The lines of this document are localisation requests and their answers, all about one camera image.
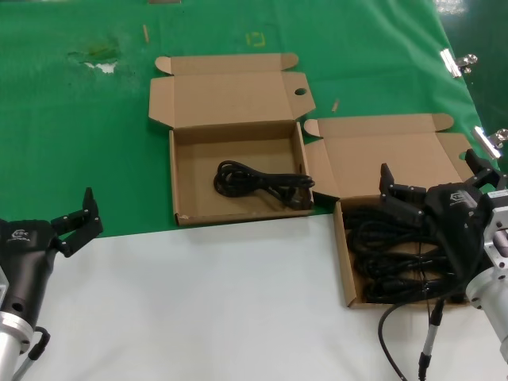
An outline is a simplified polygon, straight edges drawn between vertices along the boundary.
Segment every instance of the black power cable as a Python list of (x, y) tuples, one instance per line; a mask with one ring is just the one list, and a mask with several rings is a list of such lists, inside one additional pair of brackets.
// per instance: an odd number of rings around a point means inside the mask
[[(364, 289), (367, 302), (399, 304), (442, 295), (456, 283), (456, 275), (437, 239), (421, 226), (398, 220), (375, 207), (344, 214), (349, 229), (348, 247), (355, 254), (355, 269), (370, 282)], [(415, 255), (394, 249), (400, 244), (431, 244), (434, 249)], [(417, 271), (420, 279), (406, 276)], [(427, 279), (425, 273), (439, 275)]]
[[(313, 186), (314, 181), (307, 175), (268, 174), (232, 160), (220, 163), (214, 178), (215, 190), (225, 197), (244, 197), (262, 189), (294, 210), (311, 208)], [(306, 192), (304, 197), (300, 190)]]

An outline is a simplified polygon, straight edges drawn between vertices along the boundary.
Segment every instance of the box flap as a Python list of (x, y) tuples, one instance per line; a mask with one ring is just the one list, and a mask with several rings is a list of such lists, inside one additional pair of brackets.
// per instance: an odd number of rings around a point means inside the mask
[(313, 191), (335, 198), (377, 195), (382, 163), (401, 184), (462, 182), (471, 172), (459, 156), (471, 146), (461, 134), (436, 133), (452, 124), (445, 114), (308, 120), (304, 130), (323, 137), (306, 146)]
[(315, 137), (360, 137), (406, 133), (434, 133), (453, 126), (447, 114), (329, 117), (308, 120), (304, 130)]
[(157, 68), (171, 75), (282, 71), (295, 67), (297, 63), (298, 56), (294, 53), (159, 57), (156, 59)]
[[(182, 60), (179, 63), (181, 68), (175, 69), (178, 58)], [(149, 116), (175, 129), (292, 121), (315, 107), (305, 74), (280, 71), (296, 63), (294, 55), (176, 57), (169, 60), (173, 61), (158, 59), (158, 67), (169, 72), (179, 70), (194, 74), (153, 79)], [(194, 66), (183, 65), (194, 60), (197, 62)], [(213, 62), (214, 69), (207, 67), (206, 62)], [(228, 62), (232, 63), (232, 72), (226, 70)], [(258, 68), (257, 64), (261, 65), (262, 71), (252, 70)], [(223, 72), (216, 73), (221, 67)]]

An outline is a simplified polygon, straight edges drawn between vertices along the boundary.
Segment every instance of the cardboard box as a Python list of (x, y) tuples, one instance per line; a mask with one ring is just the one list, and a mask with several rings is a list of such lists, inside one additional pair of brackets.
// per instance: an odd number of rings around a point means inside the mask
[(388, 164), (400, 184), (429, 188), (469, 179), (472, 173), (460, 154), (471, 146), (464, 135), (443, 132), (452, 125), (452, 117), (446, 114), (306, 121), (304, 130), (322, 137), (306, 146), (310, 175), (316, 182), (313, 192), (315, 197), (323, 194), (337, 200), (335, 233), (348, 306), (368, 303), (362, 299), (366, 279), (352, 266), (342, 213), (379, 203), (382, 163)]
[(156, 60), (172, 76), (152, 80), (149, 116), (171, 127), (173, 210), (180, 225), (310, 213), (291, 210), (263, 190), (226, 198), (213, 185), (224, 160), (267, 173), (308, 174), (295, 120), (314, 109), (314, 100), (305, 74), (283, 71), (297, 62), (289, 53)]

